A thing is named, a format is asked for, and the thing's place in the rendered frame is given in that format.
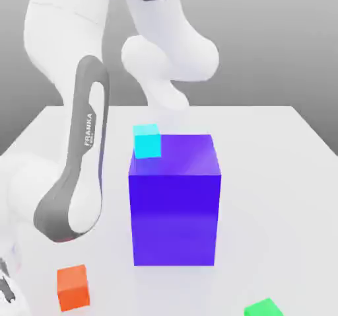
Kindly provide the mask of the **small cyan cube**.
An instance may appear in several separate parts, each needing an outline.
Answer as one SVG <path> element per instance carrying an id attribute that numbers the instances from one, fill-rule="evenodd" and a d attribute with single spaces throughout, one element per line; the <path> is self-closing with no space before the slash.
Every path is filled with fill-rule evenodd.
<path id="1" fill-rule="evenodd" d="M 161 157 L 161 135 L 156 124 L 135 125 L 133 138 L 136 159 Z"/>

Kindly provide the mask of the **small orange cube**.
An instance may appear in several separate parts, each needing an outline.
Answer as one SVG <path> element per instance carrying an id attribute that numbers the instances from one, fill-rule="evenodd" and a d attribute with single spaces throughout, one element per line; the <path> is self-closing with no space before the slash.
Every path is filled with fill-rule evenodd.
<path id="1" fill-rule="evenodd" d="M 90 305 L 85 265 L 57 270 L 57 296 L 62 312 Z"/>

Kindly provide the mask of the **small green cube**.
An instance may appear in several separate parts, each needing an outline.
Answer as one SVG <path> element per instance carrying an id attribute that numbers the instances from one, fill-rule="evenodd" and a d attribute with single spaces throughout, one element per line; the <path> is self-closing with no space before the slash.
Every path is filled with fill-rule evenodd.
<path id="1" fill-rule="evenodd" d="M 284 316 L 271 298 L 261 300 L 244 309 L 244 316 Z"/>

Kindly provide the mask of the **large blue box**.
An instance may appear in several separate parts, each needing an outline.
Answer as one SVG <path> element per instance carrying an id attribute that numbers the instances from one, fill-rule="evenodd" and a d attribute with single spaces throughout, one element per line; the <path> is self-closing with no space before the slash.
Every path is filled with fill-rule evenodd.
<path id="1" fill-rule="evenodd" d="M 161 157 L 132 157 L 134 264 L 214 265 L 221 179 L 209 134 L 163 135 Z"/>

